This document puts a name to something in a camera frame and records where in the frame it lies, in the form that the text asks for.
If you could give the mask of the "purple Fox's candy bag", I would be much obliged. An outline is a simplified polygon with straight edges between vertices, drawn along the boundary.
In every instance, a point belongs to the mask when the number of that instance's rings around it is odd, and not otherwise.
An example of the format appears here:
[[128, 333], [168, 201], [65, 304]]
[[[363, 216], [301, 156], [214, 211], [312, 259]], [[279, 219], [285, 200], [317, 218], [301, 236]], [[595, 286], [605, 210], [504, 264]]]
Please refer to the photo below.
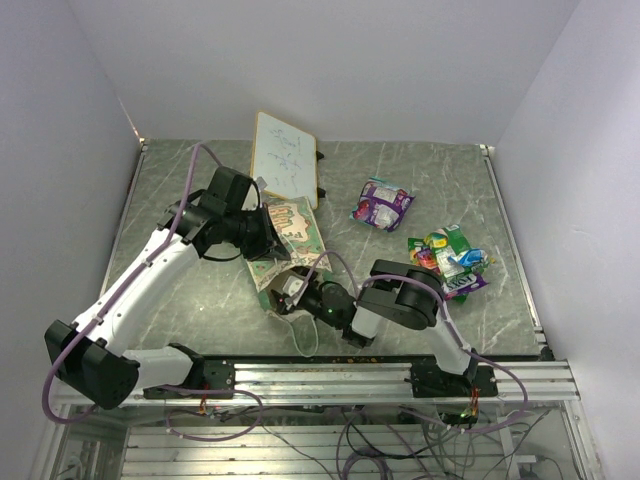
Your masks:
[[438, 268], [431, 271], [441, 280], [446, 300], [455, 299], [456, 301], [464, 302], [469, 294], [488, 285], [483, 278], [484, 271], [482, 273], [463, 274], [451, 280], [445, 280]]

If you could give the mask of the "green snack pouch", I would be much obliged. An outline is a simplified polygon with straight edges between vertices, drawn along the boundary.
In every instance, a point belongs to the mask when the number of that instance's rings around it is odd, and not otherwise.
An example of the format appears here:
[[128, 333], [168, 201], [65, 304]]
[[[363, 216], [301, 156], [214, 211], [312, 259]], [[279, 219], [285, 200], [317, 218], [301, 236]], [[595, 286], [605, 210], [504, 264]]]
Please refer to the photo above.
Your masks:
[[445, 280], [451, 280], [463, 274], [482, 273], [493, 262], [490, 256], [490, 263], [486, 266], [463, 268], [448, 262], [449, 255], [459, 254], [473, 248], [458, 224], [435, 230], [429, 233], [424, 240], [435, 256], [440, 274]]

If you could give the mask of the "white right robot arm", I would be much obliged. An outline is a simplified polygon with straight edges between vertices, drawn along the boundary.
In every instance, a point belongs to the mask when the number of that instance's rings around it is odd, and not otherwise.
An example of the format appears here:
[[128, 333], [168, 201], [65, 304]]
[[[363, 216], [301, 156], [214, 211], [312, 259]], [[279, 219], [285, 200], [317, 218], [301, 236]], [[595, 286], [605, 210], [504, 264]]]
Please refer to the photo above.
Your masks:
[[459, 396], [476, 383], [475, 350], [449, 320], [442, 281], [425, 267], [378, 259], [357, 294], [334, 281], [321, 282], [311, 271], [291, 274], [273, 295], [278, 314], [303, 310], [358, 348], [369, 346], [385, 321], [424, 331], [442, 387]]

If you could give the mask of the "blue white snack packet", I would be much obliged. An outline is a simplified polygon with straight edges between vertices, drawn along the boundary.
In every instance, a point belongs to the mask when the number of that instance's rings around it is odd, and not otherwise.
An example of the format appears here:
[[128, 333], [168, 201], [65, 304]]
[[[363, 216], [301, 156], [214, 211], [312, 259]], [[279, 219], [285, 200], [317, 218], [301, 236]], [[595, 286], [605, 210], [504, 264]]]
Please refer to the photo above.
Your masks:
[[490, 263], [489, 255], [484, 250], [478, 248], [472, 248], [459, 254], [449, 255], [447, 260], [449, 263], [463, 268], [472, 268], [480, 265], [486, 266]]

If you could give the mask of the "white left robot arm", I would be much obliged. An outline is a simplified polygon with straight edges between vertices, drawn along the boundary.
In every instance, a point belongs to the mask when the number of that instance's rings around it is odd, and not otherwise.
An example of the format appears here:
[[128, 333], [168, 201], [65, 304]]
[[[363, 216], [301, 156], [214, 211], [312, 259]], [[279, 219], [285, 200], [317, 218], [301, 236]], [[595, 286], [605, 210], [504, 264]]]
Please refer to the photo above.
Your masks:
[[188, 189], [167, 207], [143, 250], [103, 296], [73, 322], [50, 325], [44, 335], [52, 362], [42, 392], [45, 410], [55, 379], [105, 410], [119, 406], [135, 389], [167, 388], [182, 397], [202, 389], [202, 355], [177, 343], [131, 350], [130, 335], [214, 245], [230, 244], [247, 261], [289, 259], [261, 199], [265, 184], [232, 168], [217, 168], [207, 188]]

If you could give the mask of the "purple white snack packet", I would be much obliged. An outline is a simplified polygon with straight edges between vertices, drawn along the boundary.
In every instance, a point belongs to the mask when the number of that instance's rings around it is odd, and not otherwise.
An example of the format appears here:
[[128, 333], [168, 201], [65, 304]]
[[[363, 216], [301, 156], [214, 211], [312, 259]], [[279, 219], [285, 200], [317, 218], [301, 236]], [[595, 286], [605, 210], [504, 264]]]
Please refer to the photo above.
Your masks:
[[364, 184], [350, 218], [385, 232], [395, 231], [412, 205], [415, 195], [376, 177]]

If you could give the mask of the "green paper gift bag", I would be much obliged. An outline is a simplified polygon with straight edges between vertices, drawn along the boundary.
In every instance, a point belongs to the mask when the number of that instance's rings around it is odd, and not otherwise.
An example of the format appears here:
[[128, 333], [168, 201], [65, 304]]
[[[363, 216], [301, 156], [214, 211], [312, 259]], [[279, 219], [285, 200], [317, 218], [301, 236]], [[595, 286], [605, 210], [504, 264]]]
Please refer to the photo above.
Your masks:
[[283, 292], [283, 286], [289, 276], [303, 278], [315, 261], [313, 280], [323, 282], [332, 278], [329, 259], [321, 257], [325, 250], [318, 224], [309, 201], [304, 198], [290, 200], [270, 199], [266, 202], [272, 223], [282, 244], [291, 254], [290, 261], [261, 259], [246, 263], [257, 292], [261, 309], [278, 319], [293, 330], [293, 322], [298, 319], [310, 319], [311, 315], [301, 309], [289, 314], [275, 311], [276, 292]]

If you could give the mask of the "yellow green Fox's candy bag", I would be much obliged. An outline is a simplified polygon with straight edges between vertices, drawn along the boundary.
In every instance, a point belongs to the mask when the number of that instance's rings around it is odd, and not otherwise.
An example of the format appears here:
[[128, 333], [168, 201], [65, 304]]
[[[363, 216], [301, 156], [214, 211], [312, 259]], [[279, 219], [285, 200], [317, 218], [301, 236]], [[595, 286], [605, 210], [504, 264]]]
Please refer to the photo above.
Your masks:
[[438, 264], [429, 245], [421, 238], [408, 238], [409, 258], [413, 265], [436, 270]]

